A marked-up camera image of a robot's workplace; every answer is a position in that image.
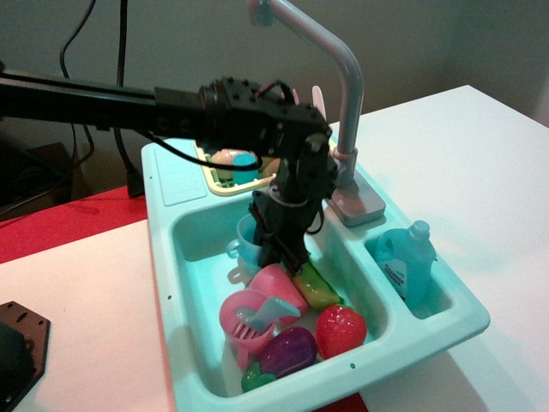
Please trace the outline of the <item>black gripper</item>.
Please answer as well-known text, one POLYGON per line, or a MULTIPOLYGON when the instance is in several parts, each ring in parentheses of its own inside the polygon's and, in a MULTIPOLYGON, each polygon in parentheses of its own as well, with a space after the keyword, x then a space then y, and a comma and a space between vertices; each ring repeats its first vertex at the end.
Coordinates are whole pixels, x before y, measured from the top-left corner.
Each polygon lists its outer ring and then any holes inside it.
POLYGON ((269 191, 254 190, 249 210, 256 221, 254 242, 261 246, 258 265, 282 264, 297 275, 308 262, 305 233, 322 207, 322 197, 289 203, 269 191))

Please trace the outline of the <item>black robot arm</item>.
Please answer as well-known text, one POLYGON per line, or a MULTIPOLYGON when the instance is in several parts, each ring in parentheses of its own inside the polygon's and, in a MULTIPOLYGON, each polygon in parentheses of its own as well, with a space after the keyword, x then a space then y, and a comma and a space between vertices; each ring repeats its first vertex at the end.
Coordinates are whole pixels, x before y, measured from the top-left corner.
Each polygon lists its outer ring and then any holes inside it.
POLYGON ((296 103, 287 86, 275 94, 273 85, 225 77, 196 93, 147 92, 2 70, 1 113, 133 130, 160 146, 177 137, 209 153, 232 148, 278 159, 275 178, 266 191, 253 192, 249 207, 262 267, 283 263, 293 274, 300 271, 308 259, 305 235, 335 190, 331 129, 316 108, 296 103))

